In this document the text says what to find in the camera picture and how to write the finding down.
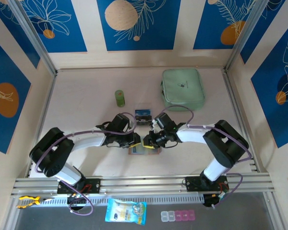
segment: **snack bag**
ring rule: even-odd
[[[146,202],[135,203],[110,199],[108,202],[106,222],[134,222],[144,225],[146,221]]]

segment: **white floor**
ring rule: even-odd
[[[119,112],[134,113],[141,103],[149,103],[153,116],[164,108],[160,96],[162,72],[168,68],[121,68],[63,71],[57,76],[42,136],[52,127],[66,134],[88,130],[110,121]],[[195,112],[191,124],[211,124],[227,120],[234,128],[239,126],[220,69],[199,69],[206,95],[204,107]],[[121,89],[126,105],[118,108],[114,92]],[[176,122],[186,122],[190,112],[168,112]],[[148,132],[139,127],[140,135]],[[92,147],[73,152],[68,163],[85,176],[146,176],[200,173],[213,158],[209,148],[200,143],[182,143],[172,149],[163,149],[159,155],[128,155],[126,149]],[[250,173],[249,162],[235,166],[231,172]],[[32,170],[30,177],[43,174]]]

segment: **plastic packet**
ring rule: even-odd
[[[144,225],[146,222],[146,202],[135,203],[110,199],[108,202],[106,222],[134,222]]]

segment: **green cylinder can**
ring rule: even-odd
[[[116,99],[116,104],[118,107],[124,107],[125,97],[124,97],[124,92],[122,90],[115,91],[115,99]]]

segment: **green zipper pouch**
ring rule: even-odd
[[[197,69],[168,69],[163,72],[161,94],[165,107],[183,105],[199,110],[205,103],[201,76]],[[182,107],[169,108],[170,111],[185,111]]]

